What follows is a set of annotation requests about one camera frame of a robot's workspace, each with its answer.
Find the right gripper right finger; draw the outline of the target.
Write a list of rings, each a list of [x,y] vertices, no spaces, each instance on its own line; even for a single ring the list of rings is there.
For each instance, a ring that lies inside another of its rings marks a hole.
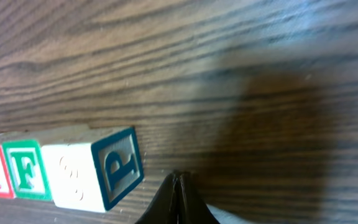
[[[197,191],[188,172],[178,176],[178,222],[180,224],[219,224]]]

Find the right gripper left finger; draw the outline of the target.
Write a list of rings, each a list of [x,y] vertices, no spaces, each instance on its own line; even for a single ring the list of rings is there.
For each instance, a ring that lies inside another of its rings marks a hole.
[[[135,224],[176,224],[178,172],[166,176],[146,211]]]

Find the plain white wooden block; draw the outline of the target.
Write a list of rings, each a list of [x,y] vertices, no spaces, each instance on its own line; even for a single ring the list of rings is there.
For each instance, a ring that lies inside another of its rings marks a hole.
[[[41,148],[53,202],[104,213],[144,179],[133,127],[89,129]]]

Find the green F block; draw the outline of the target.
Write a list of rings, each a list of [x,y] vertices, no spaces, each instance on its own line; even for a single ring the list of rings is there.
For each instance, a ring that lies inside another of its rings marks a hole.
[[[81,134],[85,126],[19,133],[2,138],[2,149],[16,197],[28,200],[51,201],[42,146]]]

